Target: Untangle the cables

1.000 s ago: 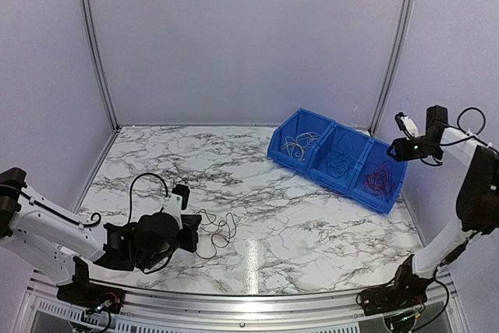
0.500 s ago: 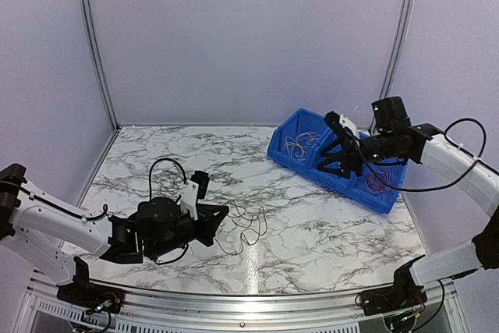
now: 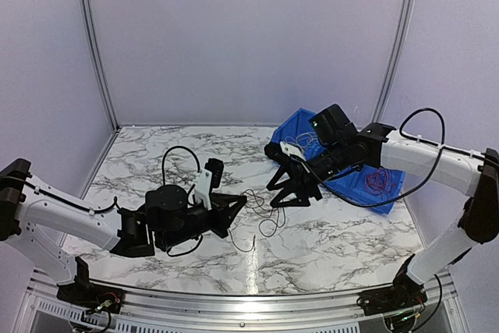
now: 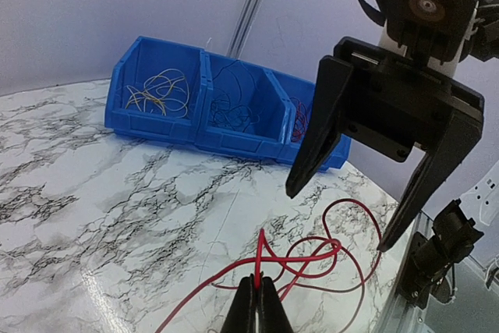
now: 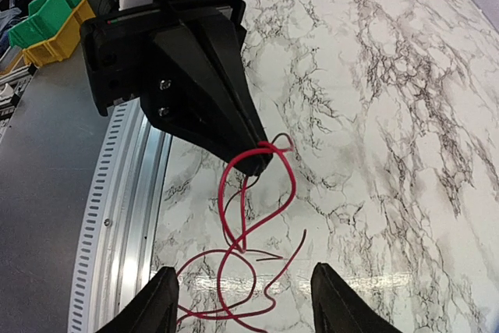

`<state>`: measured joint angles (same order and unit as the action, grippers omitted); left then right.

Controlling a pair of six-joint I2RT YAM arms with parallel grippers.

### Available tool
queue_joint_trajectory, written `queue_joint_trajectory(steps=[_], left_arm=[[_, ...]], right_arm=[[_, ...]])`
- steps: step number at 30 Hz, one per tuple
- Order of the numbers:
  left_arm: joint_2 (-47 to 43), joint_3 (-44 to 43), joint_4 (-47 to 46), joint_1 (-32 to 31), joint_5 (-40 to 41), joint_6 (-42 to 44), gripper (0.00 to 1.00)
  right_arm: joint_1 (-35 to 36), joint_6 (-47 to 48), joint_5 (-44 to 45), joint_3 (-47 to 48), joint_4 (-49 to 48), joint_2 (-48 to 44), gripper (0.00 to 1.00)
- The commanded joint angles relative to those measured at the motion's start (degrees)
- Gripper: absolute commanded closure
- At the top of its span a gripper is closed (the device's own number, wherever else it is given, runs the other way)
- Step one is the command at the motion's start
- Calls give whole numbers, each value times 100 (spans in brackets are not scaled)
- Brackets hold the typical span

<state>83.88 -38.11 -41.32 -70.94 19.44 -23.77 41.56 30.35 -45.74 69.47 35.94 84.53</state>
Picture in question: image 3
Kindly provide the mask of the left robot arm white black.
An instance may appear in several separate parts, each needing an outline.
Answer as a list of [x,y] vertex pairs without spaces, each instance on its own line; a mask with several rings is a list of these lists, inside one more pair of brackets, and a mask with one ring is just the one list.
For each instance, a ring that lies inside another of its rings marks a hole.
[[191,193],[177,185],[162,185],[146,192],[136,210],[117,202],[99,207],[63,193],[31,174],[30,166],[19,158],[1,171],[1,240],[83,306],[93,305],[99,296],[86,262],[64,252],[39,226],[86,240],[119,257],[152,257],[158,250],[171,256],[173,247],[189,240],[201,243],[206,232],[226,238],[247,202],[244,195],[216,192],[223,163],[213,158],[198,171]]

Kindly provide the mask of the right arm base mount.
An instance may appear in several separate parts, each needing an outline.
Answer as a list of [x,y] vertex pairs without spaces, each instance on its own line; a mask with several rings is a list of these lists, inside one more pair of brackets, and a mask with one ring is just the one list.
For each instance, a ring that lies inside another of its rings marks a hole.
[[403,286],[385,286],[363,290],[356,300],[365,316],[386,314],[414,306],[422,306],[427,301],[425,289],[416,287],[410,290]]

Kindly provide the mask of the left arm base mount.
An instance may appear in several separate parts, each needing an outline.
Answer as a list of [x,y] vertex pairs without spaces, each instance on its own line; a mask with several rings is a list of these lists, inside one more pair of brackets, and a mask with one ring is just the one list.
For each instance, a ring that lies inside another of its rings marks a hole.
[[97,311],[99,306],[112,314],[118,314],[122,308],[125,292],[106,285],[89,283],[81,285],[76,282],[60,285],[57,298],[61,301]]

